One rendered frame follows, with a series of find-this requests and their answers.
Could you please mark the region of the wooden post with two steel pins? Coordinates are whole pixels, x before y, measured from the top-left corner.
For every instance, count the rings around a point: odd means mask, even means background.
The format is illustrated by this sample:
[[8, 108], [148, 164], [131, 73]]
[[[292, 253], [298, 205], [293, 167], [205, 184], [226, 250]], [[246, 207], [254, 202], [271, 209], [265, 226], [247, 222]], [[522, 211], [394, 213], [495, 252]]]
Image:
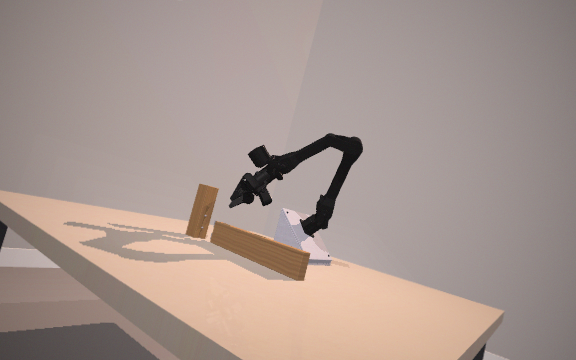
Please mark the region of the wooden post with two steel pins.
[[186, 235], [205, 239], [219, 188], [199, 184]]

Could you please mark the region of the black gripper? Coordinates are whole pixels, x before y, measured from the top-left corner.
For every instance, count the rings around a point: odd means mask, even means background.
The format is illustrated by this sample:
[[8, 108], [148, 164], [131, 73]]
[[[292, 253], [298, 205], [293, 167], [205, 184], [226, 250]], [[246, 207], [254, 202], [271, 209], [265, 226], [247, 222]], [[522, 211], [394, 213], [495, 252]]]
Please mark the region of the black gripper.
[[[246, 180], [244, 181], [244, 179]], [[242, 203], [251, 204], [254, 201], [253, 193], [257, 195], [258, 188], [264, 184], [269, 184], [269, 181], [261, 171], [255, 172], [254, 176], [251, 173], [246, 173], [231, 195], [229, 207], [233, 208]]]

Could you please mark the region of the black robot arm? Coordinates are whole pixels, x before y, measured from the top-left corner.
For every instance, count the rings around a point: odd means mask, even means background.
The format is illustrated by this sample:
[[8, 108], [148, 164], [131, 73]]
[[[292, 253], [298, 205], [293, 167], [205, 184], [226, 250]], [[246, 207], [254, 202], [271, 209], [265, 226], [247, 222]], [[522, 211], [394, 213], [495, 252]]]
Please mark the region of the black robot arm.
[[[316, 214], [311, 215], [304, 221], [300, 219], [304, 233], [313, 238], [315, 232], [328, 228], [328, 221], [332, 217], [335, 201], [340, 189], [351, 166], [363, 152], [361, 140], [358, 137], [346, 137], [329, 133], [298, 151], [290, 152], [282, 156], [270, 156], [264, 145], [248, 153], [248, 156], [256, 167], [262, 168], [267, 164], [267, 166], [260, 171], [265, 174], [270, 183], [275, 178], [277, 178], [277, 180], [283, 180], [283, 174], [289, 173], [302, 161], [329, 147], [343, 152], [341, 163], [327, 193], [324, 196], [322, 194], [320, 195], [320, 199], [316, 205]], [[264, 184], [258, 188], [258, 191], [256, 190], [258, 192], [256, 196], [259, 196], [262, 206], [266, 206], [272, 202], [272, 198], [266, 188], [267, 185], [268, 184]]]

